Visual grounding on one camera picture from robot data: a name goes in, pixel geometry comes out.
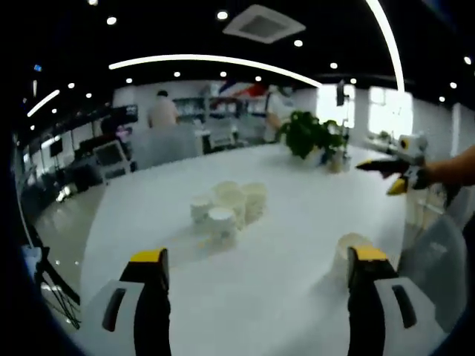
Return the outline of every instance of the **black ceiling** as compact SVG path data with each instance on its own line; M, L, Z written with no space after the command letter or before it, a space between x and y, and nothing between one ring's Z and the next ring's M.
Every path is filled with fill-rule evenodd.
M389 19L402 61L407 90L427 100L447 98L447 104L462 102L474 106L475 65L463 57L472 54L472 26L464 13L451 2L452 16L435 16L425 3L441 1L380 0ZM251 4L262 4L305 24L307 29L274 44L261 44L222 34L233 16ZM219 22L218 10L227 10L229 19ZM254 68L212 62L161 62L109 70L108 65L126 59L160 54L198 53L251 59L295 71L322 82L356 77L358 85L394 86L389 52L379 26L365 0L318 1L146 1L99 0L90 6L86 0L36 1L22 9L22 26L27 38L20 66L19 105L26 113L39 99L55 89L61 94L31 118L17 120L28 128L49 125L59 113L110 100L114 88L125 85L184 79L219 79L226 70L228 79L252 81L261 75L268 82L287 78ZM117 23L106 24L109 16ZM447 26L442 19L452 21ZM454 33L453 24L463 23ZM304 46L293 45L301 39ZM337 62L338 69L330 69ZM33 71L40 64L42 72ZM31 81L37 79L38 95L33 98ZM75 82L73 90L67 89ZM452 90L450 82L458 88ZM85 94L91 92L92 99Z

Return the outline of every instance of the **computer screen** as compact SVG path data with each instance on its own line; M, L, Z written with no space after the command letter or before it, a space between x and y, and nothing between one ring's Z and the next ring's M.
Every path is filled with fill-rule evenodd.
M50 146L50 156L55 157L62 152L62 139L53 142Z

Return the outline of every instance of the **paper cup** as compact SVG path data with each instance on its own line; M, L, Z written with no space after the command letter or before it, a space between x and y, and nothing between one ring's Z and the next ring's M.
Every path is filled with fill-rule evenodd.
M244 228L246 225L246 195L242 191L225 191L217 198L216 205L231 209L235 214L237 228L239 230Z
M246 196L246 224L259 219L266 207L267 190L263 183L249 183L241 187Z
M227 191L238 191L239 185L236 182L225 181L219 184L216 184L213 187L213 191L216 193L216 197L219 198L221 195L225 194Z
M216 207L208 212L209 230L212 239L236 237L236 219L234 211L229 208Z
M348 272L348 248L351 246L372 246L373 244L366 237L358 234L346 234L336 246L335 256L333 258L333 265L330 274L347 283Z
M193 198L190 205L191 218L196 224L204 223L208 217L208 211L213 206L213 202L208 196Z

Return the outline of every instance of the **curved light strip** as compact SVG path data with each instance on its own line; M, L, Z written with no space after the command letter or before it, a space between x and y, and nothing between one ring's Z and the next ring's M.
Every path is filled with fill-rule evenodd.
M396 40L394 39L389 21L387 20L386 14L378 0L366 0L366 3L371 11L373 11L376 21L379 24L379 28L381 28L381 32L383 33L384 40L386 41L387 49L389 50L391 61L393 62L398 91L404 93L404 75L402 74L401 59L399 58L398 47L396 46Z
M166 54L162 56L135 58L135 59L129 59L123 62L113 63L112 65L109 65L109 69L113 70L113 69L118 69L122 67L128 67L129 65L141 65L142 63L167 62L167 61L208 61L208 62L231 63L233 65L245 65L247 67L268 70L277 74L281 74L283 76L289 76L290 78L300 80L301 82L313 85L314 87L317 87L317 88L321 86L321 83L317 82L316 80L291 72L290 70L275 67L273 65L265 65L264 63L249 61L247 59L239 59L239 58L225 57L225 56L212 56L209 54Z
M38 109L40 109L41 106L43 106L44 104L46 104L47 102L49 102L52 98L54 98L56 95L59 94L59 90L55 90L54 92L52 92L51 94L49 94L48 96L46 96L45 98L43 98L38 104L36 104L35 106L33 106L33 109L31 109L30 111L28 111L27 113L27 116L28 117L31 117L35 112L38 111Z

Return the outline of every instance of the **tiled floor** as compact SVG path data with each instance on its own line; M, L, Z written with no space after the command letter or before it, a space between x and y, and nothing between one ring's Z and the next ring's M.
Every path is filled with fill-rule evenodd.
M61 203L55 202L43 212L35 224L43 244L51 248L48 258L50 263L77 293L89 230L104 190L103 185L98 185ZM46 301L59 308L51 291L42 289L42 293ZM51 310L66 331L74 330L64 316L57 310Z

